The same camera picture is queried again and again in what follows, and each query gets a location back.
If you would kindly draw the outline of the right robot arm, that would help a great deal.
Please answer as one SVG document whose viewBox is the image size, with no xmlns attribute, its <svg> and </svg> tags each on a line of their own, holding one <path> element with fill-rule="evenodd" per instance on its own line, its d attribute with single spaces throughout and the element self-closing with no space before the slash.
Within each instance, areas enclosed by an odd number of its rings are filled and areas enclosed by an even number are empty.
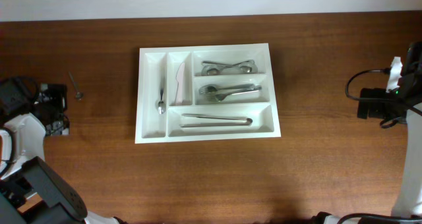
<svg viewBox="0 0 422 224">
<path fill-rule="evenodd" d="M 363 88 L 359 96 L 349 93 L 358 76 L 382 73 L 389 76 L 385 89 Z M 399 57 L 384 69 L 371 69 L 353 75 L 345 86 L 347 98 L 358 102 L 357 117 L 377 118 L 380 128 L 406 125 L 407 148 L 400 193 L 390 215 L 351 213 L 343 217 L 320 212 L 310 220 L 315 224 L 342 223 L 420 223 L 421 222 L 421 42 L 409 45 L 405 63 Z"/>
</svg>

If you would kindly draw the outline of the metal fork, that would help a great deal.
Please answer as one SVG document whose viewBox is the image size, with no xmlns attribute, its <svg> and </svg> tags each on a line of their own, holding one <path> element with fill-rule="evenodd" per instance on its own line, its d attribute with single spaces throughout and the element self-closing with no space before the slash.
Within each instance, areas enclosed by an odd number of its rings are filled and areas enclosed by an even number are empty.
<svg viewBox="0 0 422 224">
<path fill-rule="evenodd" d="M 202 86 L 198 89 L 198 92 L 200 94 L 209 94 L 218 92 L 220 90 L 235 90 L 235 89 L 253 89 L 255 87 L 254 84 L 240 84 L 240 85 L 234 85 L 234 86 L 219 86 L 217 84 L 208 84 L 205 86 Z"/>
<path fill-rule="evenodd" d="M 253 92 L 259 92 L 259 91 L 261 91 L 261 89 L 262 89 L 261 86 L 257 86 L 257 87 L 254 87 L 254 88 L 242 89 L 242 90 L 238 90 L 238 91 L 234 91 L 234 92 L 229 92 L 229 93 L 206 94 L 205 95 L 205 98 L 208 101 L 221 102 L 221 101 L 225 100 L 225 98 L 228 97 L 228 96 L 237 96 L 237 95 L 241 95 L 241 94 L 249 94 L 249 93 L 253 93 Z"/>
</svg>

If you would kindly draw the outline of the metal tweezers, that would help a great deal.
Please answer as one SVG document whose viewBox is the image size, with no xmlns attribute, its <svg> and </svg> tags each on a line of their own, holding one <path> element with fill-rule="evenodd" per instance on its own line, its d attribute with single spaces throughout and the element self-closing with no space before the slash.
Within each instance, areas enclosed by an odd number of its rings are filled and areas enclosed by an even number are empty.
<svg viewBox="0 0 422 224">
<path fill-rule="evenodd" d="M 181 123 L 181 128 L 201 128 L 216 126 L 250 126 L 253 120 L 248 117 L 227 117 L 217 115 L 184 113 L 183 117 L 199 119 L 197 123 Z"/>
</svg>

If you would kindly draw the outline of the small metal teaspoon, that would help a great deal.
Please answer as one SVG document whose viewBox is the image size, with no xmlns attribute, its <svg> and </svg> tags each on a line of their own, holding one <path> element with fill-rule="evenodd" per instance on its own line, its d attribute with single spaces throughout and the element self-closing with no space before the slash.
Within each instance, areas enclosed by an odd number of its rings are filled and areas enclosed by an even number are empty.
<svg viewBox="0 0 422 224">
<path fill-rule="evenodd" d="M 163 115 L 166 112 L 166 104 L 164 102 L 164 89 L 165 89 L 165 77 L 161 77 L 159 87 L 159 100 L 157 102 L 157 110 L 159 115 Z"/>
<path fill-rule="evenodd" d="M 68 72 L 68 75 L 75 89 L 75 99 L 81 100 L 84 97 L 84 94 L 79 90 L 78 84 L 75 82 L 74 77 L 70 71 Z"/>
</svg>

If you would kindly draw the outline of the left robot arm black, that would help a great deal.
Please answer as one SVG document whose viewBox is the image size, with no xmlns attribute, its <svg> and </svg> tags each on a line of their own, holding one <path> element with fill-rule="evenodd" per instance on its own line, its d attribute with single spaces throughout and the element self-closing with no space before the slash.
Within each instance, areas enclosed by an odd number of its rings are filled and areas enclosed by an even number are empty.
<svg viewBox="0 0 422 224">
<path fill-rule="evenodd" d="M 1 80 L 1 222 L 122 223 L 88 211 L 46 162 L 44 140 L 69 134 L 67 87 L 26 76 Z"/>
</svg>

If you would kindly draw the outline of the white plastic knife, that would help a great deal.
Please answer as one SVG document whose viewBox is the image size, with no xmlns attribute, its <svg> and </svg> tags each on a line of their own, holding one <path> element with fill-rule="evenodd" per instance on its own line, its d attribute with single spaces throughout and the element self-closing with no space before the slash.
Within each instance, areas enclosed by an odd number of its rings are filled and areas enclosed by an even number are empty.
<svg viewBox="0 0 422 224">
<path fill-rule="evenodd" d="M 185 73 L 185 62 L 182 62 L 178 68 L 176 81 L 177 91 L 175 96 L 175 104 L 181 105 L 183 103 L 183 91 L 184 91 L 184 73 Z"/>
</svg>

